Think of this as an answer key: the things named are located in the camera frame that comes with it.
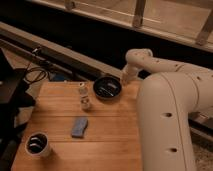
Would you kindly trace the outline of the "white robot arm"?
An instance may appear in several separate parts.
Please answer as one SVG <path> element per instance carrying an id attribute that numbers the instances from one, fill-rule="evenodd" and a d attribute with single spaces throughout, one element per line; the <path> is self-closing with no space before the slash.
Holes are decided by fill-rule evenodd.
<path id="1" fill-rule="evenodd" d="M 145 70 L 137 94 L 143 171 L 197 171 L 188 115 L 213 106 L 213 70 L 157 58 L 131 49 L 122 70 L 124 85 Z"/>

